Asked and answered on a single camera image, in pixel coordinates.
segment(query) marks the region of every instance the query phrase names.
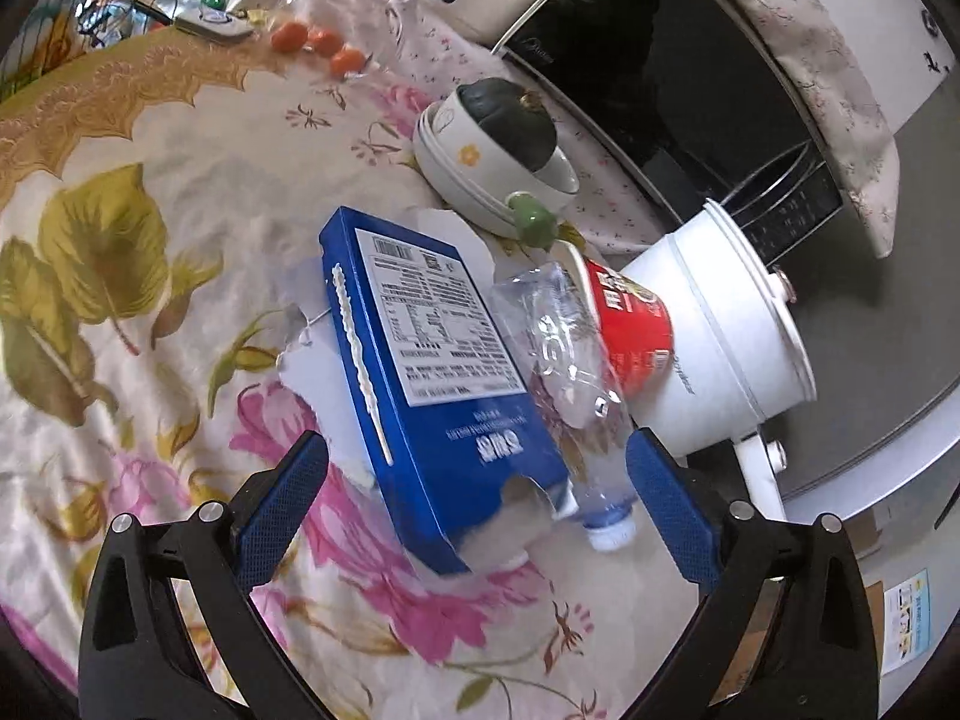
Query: white bowl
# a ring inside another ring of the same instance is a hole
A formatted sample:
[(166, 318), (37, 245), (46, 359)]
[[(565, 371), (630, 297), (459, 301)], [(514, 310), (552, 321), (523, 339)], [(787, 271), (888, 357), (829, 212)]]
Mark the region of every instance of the white bowl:
[(496, 201), (491, 196), (487, 196), (479, 187), (459, 175), (456, 167), (449, 162), (445, 153), (435, 143), (430, 143), (433, 138), (425, 132), (429, 129), (429, 113), (429, 109), (424, 111), (416, 124), (413, 145), (416, 162), (424, 172), (430, 186), (450, 204), (453, 210), (477, 226), (499, 235), (501, 238), (515, 239), (517, 228), (512, 222), (510, 209), (502, 203), (499, 204), (498, 208)]
[(439, 107), (440, 103), (434, 103), (433, 106), (424, 111), (424, 114), (422, 114), (421, 118), (419, 119), (419, 136), (421, 137), (421, 141), (424, 143), (424, 146), (429, 149), (434, 161), (443, 167), (447, 172), (449, 172), (453, 180), (463, 191), (469, 194), (475, 202), (486, 208), (496, 217), (501, 218), (501, 220), (512, 225), (514, 223), (514, 212), (510, 209), (510, 207), (501, 200), (498, 200), (488, 194), (486, 191), (484, 191), (483, 187), (479, 187), (474, 184), (472, 180), (467, 177), (467, 175), (464, 175), (460, 171), (457, 164), (446, 155), (446, 153), (443, 151), (443, 148), (441, 148), (440, 144), (437, 143), (437, 138), (434, 136), (433, 130), (430, 129), (430, 121), (437, 113)]
[(456, 91), (430, 121), (437, 143), (458, 170), (501, 202), (515, 191), (529, 191), (544, 208), (558, 214), (580, 191), (577, 172), (559, 146), (545, 167), (531, 173), (483, 132)]

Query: metal screw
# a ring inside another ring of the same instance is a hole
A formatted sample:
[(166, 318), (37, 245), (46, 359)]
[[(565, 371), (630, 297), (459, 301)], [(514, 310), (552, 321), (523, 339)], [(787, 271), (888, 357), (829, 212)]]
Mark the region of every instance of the metal screw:
[(753, 519), (756, 513), (754, 507), (746, 501), (733, 501), (733, 503), (730, 504), (731, 516), (733, 519), (740, 520), (740, 522), (747, 522)]
[(133, 517), (131, 517), (129, 514), (117, 514), (117, 517), (114, 517), (113, 524), (110, 525), (110, 528), (114, 533), (123, 533), (123, 531), (128, 530), (131, 525), (133, 525)]
[(224, 515), (224, 505), (218, 501), (210, 501), (200, 507), (200, 519), (203, 522), (216, 522)]
[(840, 533), (843, 530), (843, 523), (835, 514), (824, 514), (820, 524), (824, 526), (824, 531), (827, 533)]

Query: crushed plastic bottle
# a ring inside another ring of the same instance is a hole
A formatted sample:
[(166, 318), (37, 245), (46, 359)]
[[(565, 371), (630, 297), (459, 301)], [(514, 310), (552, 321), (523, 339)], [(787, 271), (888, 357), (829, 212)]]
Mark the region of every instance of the crushed plastic bottle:
[(590, 544), (626, 546), (637, 533), (625, 458), (632, 423), (592, 316), (555, 262), (495, 285), (493, 309), (568, 465)]

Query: nutrition label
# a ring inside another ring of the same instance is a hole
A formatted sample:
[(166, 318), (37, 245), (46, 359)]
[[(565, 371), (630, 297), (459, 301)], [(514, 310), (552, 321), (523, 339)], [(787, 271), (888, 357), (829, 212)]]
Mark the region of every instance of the nutrition label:
[(367, 230), (356, 234), (407, 403), (526, 391), (463, 263)]

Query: bottle cap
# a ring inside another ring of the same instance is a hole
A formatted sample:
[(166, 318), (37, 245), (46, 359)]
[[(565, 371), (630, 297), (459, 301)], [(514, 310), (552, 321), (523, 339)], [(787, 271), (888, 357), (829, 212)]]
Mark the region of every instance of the bottle cap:
[(603, 528), (586, 528), (590, 546), (597, 552), (616, 552), (637, 537), (637, 524), (628, 514), (618, 522)]

